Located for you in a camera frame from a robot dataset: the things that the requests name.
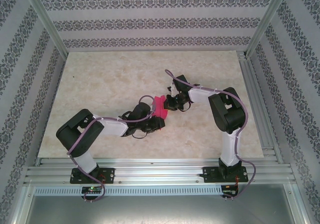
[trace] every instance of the striped wallpaper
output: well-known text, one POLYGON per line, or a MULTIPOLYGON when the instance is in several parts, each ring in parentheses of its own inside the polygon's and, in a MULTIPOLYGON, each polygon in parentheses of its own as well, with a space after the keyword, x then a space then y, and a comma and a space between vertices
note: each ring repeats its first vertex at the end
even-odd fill
POLYGON ((41 0, 69 51, 245 50, 271 0, 41 0))
POLYGON ((0 224, 33 166, 64 61, 28 0, 0 2, 0 224))
POLYGON ((320 223, 320 0, 283 0, 251 57, 311 223, 320 223))

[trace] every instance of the marble board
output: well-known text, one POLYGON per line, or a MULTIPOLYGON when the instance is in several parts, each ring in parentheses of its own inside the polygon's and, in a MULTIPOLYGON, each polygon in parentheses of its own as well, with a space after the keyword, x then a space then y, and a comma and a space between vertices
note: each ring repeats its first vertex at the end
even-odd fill
MULTIPOLYGON (((254 117, 235 51, 71 52, 46 127, 38 157, 65 158, 56 131, 83 108, 117 117, 133 110, 143 95, 168 94, 172 79, 184 74, 204 87, 234 87, 248 109, 241 137, 241 156, 263 157, 254 117)), ((144 99, 151 104, 151 99, 144 99)), ((192 104, 187 112, 169 111, 165 127, 144 139, 100 135, 90 148, 95 158, 193 159, 218 158, 222 132, 209 106, 192 104)))

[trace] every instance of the wire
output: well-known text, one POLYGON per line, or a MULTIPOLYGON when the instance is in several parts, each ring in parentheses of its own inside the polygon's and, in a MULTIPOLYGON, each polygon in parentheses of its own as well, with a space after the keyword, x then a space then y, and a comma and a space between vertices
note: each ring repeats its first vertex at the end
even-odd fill
POLYGON ((177 81, 179 81, 180 83, 183 83, 183 84, 185 84, 185 85, 188 85, 188 86, 190 86, 190 87, 192 87, 192 88, 198 88, 198 89, 208 90, 208 91, 211 91, 211 92, 226 94, 226 95, 234 98, 234 99, 235 99, 236 101, 238 101, 238 102, 240 103, 240 105, 242 106, 243 111, 244 111, 244 114, 245 114, 245 121, 244 121, 243 126, 237 131, 237 133, 236 133, 236 135, 235 135, 234 153, 235 153, 236 158, 238 158, 240 161, 252 165, 252 167, 253 167, 253 175, 252 175, 250 181, 248 182, 248 184, 245 186, 245 188, 244 188, 238 195, 236 195, 235 197, 232 197, 231 195, 225 194, 226 196, 229 197, 229 199, 232 199, 232 200, 240 197, 240 196, 245 192, 245 190, 249 187, 249 185, 252 183, 252 181, 254 180, 254 178, 255 178, 255 176, 256 176, 256 172, 257 172, 256 166, 255 166, 252 162, 247 161, 247 160, 244 160, 244 159, 242 159, 241 157, 239 157, 239 155, 238 155, 238 150, 237 150, 239 134, 240 134, 240 132, 245 128, 245 126, 247 125, 247 123, 248 123, 248 118, 249 118, 248 111, 247 111, 247 109, 246 109, 245 104, 244 104, 237 96, 235 96, 235 95, 232 94, 232 93, 226 92, 226 91, 224 91, 224 90, 218 90, 218 89, 212 89, 212 88, 204 88, 204 87, 201 87, 201 86, 195 86, 195 85, 189 84, 189 83, 187 83, 187 82, 184 82, 184 81, 176 78, 176 77, 175 77, 169 70, 167 70, 167 69, 165 69, 165 72, 166 72, 167 75, 169 75, 169 76, 170 76, 171 78, 173 78, 174 80, 177 80, 177 81))
POLYGON ((238 176, 235 177, 235 187, 236 187, 236 191, 239 190, 239 178, 238 176))
POLYGON ((152 96, 150 95, 144 95, 140 98, 139 100, 139 103, 141 102, 141 100, 145 97, 149 97, 152 99, 152 108, 151 108, 151 112, 145 116, 144 118, 141 118, 141 119, 137 119, 137 120, 119 120, 119 118, 110 118, 110 117, 98 117, 98 118, 95 118, 93 119, 89 124, 88 126, 84 129, 84 131, 80 134, 80 136, 78 137, 78 139, 76 140, 76 142, 72 145, 72 147, 69 149, 69 151, 66 153, 70 159, 72 160, 72 162, 75 164, 75 166, 80 170, 80 172, 82 172, 84 175, 86 175, 88 178, 91 178, 92 180, 94 180, 95 182, 97 182, 98 184, 100 184, 103 188, 103 193, 101 196, 97 197, 96 199, 94 200, 88 200, 86 199, 86 195, 87 193, 84 194, 83 196, 83 199, 85 202, 96 202, 98 200, 100 200, 101 198, 104 197, 104 195, 106 194, 106 187, 105 185, 100 182, 98 179, 94 178, 93 176, 91 176, 90 174, 86 173, 79 165, 78 163, 76 162, 76 160, 71 156, 71 153, 72 151, 76 148, 76 146, 79 144, 79 142, 81 141, 81 139, 84 137, 84 135, 86 134, 86 132, 88 131, 88 129, 96 122, 96 121, 99 121, 99 120, 114 120, 114 121, 118 121, 118 122, 125 122, 125 123, 136 123, 136 122, 141 122, 143 120, 146 120, 148 119, 149 117, 152 116, 152 114, 155 112, 155 108, 156 108, 156 102, 155 102, 155 98, 153 98, 152 96))
POLYGON ((147 136, 147 134, 148 134, 148 133, 145 133, 145 136, 144 136, 144 137, 135 137, 133 133, 132 133, 131 135, 132 135, 134 138, 143 139, 143 138, 145 138, 145 137, 147 136))
POLYGON ((102 175, 102 174, 100 174, 99 177, 103 177, 103 178, 104 178, 104 179, 102 180, 102 183, 105 184, 105 180, 107 180, 106 177, 105 177, 104 175, 102 175))
POLYGON ((186 109, 186 110, 183 110, 183 109, 179 109, 181 112, 187 112, 189 109, 191 108, 191 102, 189 102, 189 108, 186 109))

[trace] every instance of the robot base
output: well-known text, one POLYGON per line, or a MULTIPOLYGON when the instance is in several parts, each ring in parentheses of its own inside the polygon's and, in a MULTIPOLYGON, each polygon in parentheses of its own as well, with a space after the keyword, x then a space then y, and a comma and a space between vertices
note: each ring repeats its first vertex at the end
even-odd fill
POLYGON ((221 159, 219 159, 218 167, 203 167, 202 173, 200 177, 203 177, 205 183, 246 183, 249 181, 247 170, 241 166, 241 161, 233 166, 227 167, 221 159))
MULTIPOLYGON (((90 175, 98 179, 104 184, 113 184, 115 179, 114 168, 99 168, 95 172, 93 170, 90 175)), ((70 177, 71 184, 97 184, 96 181, 84 175, 78 168, 73 168, 70 177)))

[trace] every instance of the red object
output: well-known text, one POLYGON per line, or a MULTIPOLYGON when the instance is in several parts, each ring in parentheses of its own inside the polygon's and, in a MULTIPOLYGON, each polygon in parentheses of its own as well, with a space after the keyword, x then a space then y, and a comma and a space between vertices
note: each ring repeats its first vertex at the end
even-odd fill
POLYGON ((166 119, 168 115, 168 110, 164 109, 164 101, 166 100, 166 97, 162 95, 161 97, 154 97, 155 99, 155 112, 152 114, 152 116, 157 116, 163 119, 166 119))

